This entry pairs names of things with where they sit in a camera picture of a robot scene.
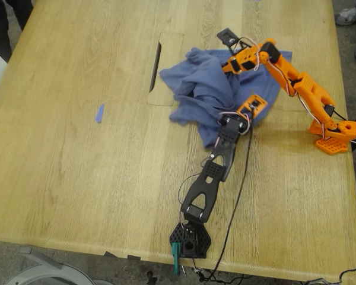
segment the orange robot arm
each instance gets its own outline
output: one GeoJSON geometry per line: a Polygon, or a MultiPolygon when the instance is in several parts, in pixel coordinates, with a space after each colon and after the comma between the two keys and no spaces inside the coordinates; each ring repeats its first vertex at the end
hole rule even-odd
{"type": "Polygon", "coordinates": [[[281,55],[274,45],[274,40],[267,39],[263,44],[250,46],[237,38],[229,29],[218,33],[218,37],[232,53],[222,68],[224,72],[239,74],[264,64],[289,96],[298,95],[308,105],[314,117],[310,132],[322,135],[322,139],[317,140],[315,145],[329,154],[347,151],[348,143],[356,139],[356,121],[335,122],[332,119],[335,101],[306,72],[299,73],[281,55]],[[231,47],[238,43],[241,49],[232,50],[231,47]]]}

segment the tabletop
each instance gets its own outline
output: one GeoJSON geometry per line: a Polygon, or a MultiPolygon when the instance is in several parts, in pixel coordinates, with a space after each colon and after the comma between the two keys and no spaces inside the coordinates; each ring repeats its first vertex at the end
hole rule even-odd
{"type": "MultiPolygon", "coordinates": [[[[159,77],[150,92],[157,46],[158,69],[169,67],[192,47],[224,48],[226,27],[291,50],[346,115],[331,0],[38,0],[0,83],[0,240],[172,264],[177,190],[208,152],[195,124],[169,121],[177,104],[159,77]]],[[[255,128],[220,270],[335,282],[356,267],[352,154],[317,149],[311,121],[281,90],[255,128]]],[[[246,147],[220,185],[199,267],[219,257],[246,147]]]]}

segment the jeans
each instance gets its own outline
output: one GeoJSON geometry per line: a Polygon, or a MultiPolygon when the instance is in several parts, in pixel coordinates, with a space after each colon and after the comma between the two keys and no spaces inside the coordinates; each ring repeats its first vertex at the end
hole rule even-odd
{"type": "MultiPolygon", "coordinates": [[[[31,0],[6,0],[12,6],[17,21],[23,30],[33,6],[31,0]]],[[[5,5],[0,0],[0,56],[8,62],[12,55],[11,45],[8,37],[8,18],[5,10],[5,5]]]]}

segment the blue cloth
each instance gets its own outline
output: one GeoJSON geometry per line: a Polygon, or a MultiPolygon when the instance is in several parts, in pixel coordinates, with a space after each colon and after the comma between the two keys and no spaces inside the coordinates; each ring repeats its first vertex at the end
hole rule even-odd
{"type": "MultiPolygon", "coordinates": [[[[291,52],[281,53],[291,61],[291,52]]],[[[186,57],[187,60],[161,70],[160,77],[180,103],[170,120],[180,124],[197,122],[204,147],[212,146],[217,139],[220,112],[235,111],[252,94],[257,94],[269,103],[255,119],[258,122],[278,95],[280,86],[263,65],[258,71],[225,75],[221,64],[230,57],[228,50],[193,48],[186,57]]]]}

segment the gray floor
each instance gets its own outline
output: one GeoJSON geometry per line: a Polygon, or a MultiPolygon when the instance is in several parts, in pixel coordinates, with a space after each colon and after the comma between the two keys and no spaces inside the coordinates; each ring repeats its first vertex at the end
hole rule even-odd
{"type": "MultiPolygon", "coordinates": [[[[335,11],[351,7],[355,0],[333,0],[335,11]]],[[[9,9],[9,36],[14,48],[21,30],[15,20],[13,12],[9,9]]],[[[338,27],[339,50],[343,69],[345,94],[349,118],[356,118],[356,60],[354,49],[356,48],[356,25],[338,27]]],[[[356,151],[354,152],[356,174],[356,151]]],[[[17,254],[18,245],[0,242],[0,284],[4,284],[15,273],[27,268],[31,262],[17,254]]],[[[127,259],[111,258],[104,256],[78,254],[73,252],[56,251],[53,249],[39,249],[59,262],[75,264],[85,268],[88,275],[95,279],[111,281],[115,285],[146,284],[146,273],[152,270],[158,278],[158,284],[198,284],[197,276],[186,268],[187,277],[175,277],[170,265],[154,264],[150,262],[133,261],[127,259]]],[[[219,273],[218,278],[231,280],[237,275],[219,273]]],[[[279,280],[273,278],[253,277],[245,280],[244,285],[251,284],[299,284],[296,281],[279,280]]]]}

